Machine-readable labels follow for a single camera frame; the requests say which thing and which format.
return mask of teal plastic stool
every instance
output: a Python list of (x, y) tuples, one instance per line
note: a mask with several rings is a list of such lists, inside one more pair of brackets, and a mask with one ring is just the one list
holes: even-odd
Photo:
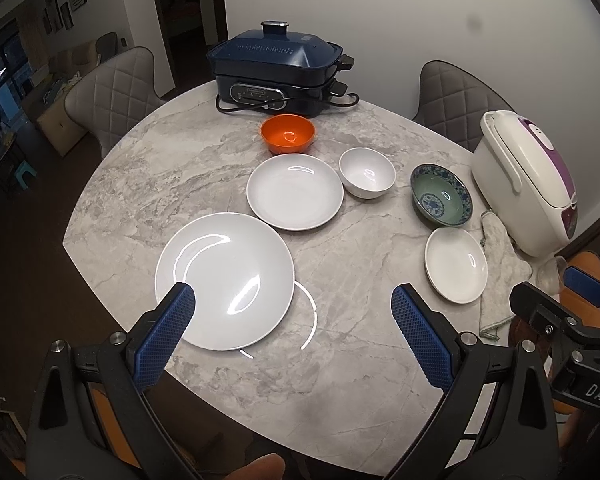
[(16, 179), (18, 180), (18, 184), (20, 184), (20, 187), (22, 189), (29, 189), (29, 186), (27, 186), (27, 184), (24, 182), (24, 179), (22, 177), (22, 175), (25, 173), (30, 173), (33, 176), (36, 176), (38, 174), (38, 172), (36, 170), (34, 170), (26, 160), (23, 160), (20, 163), (20, 165), (18, 166), (18, 169), (16, 170), (15, 175), (16, 175)]

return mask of screw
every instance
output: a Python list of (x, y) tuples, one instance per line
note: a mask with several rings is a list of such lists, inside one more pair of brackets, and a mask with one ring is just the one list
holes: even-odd
[(114, 332), (109, 336), (109, 342), (112, 345), (120, 345), (126, 340), (126, 334), (124, 332)]
[(525, 339), (522, 342), (522, 349), (525, 352), (531, 353), (531, 352), (533, 352), (536, 349), (536, 345), (534, 345), (533, 341), (529, 341), (529, 339)]
[(462, 341), (467, 346), (473, 346), (478, 342), (478, 338), (475, 334), (471, 332), (462, 332), (460, 336), (460, 341)]
[(64, 350), (64, 341), (62, 339), (56, 339), (51, 343), (51, 351), (58, 353)]

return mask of power cord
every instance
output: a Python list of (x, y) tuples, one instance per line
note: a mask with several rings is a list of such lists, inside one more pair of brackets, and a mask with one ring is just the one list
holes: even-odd
[(353, 97), (353, 101), (350, 103), (334, 103), (332, 101), (325, 101), (324, 99), (318, 99), (315, 97), (281, 97), (280, 99), (272, 99), (270, 101), (263, 101), (261, 103), (256, 103), (254, 105), (238, 105), (235, 108), (221, 108), (220, 107), (220, 94), (216, 95), (216, 110), (222, 112), (223, 114), (229, 114), (231, 112), (238, 112), (240, 110), (257, 110), (258, 108), (263, 108), (268, 105), (272, 105), (275, 103), (286, 103), (288, 101), (312, 101), (325, 103), (329, 106), (335, 106), (336, 108), (351, 108), (355, 106), (360, 101), (360, 96), (353, 92), (347, 94), (350, 97)]

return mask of orange bowl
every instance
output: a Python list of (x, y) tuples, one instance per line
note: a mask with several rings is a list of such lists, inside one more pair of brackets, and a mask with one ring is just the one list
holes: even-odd
[(315, 126), (299, 115), (274, 115), (262, 123), (260, 135), (272, 153), (302, 153), (314, 140)]

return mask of blue gripper pad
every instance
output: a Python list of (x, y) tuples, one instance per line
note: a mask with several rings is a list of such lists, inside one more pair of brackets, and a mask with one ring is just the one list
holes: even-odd
[(391, 296), (391, 313), (429, 384), (447, 393), (454, 381), (451, 355), (401, 286), (397, 286)]
[(163, 301), (170, 304), (136, 351), (133, 381), (140, 392), (157, 384), (196, 308), (196, 297), (189, 285), (173, 298), (167, 294)]
[(576, 267), (567, 267), (562, 276), (564, 286), (600, 308), (600, 281)]

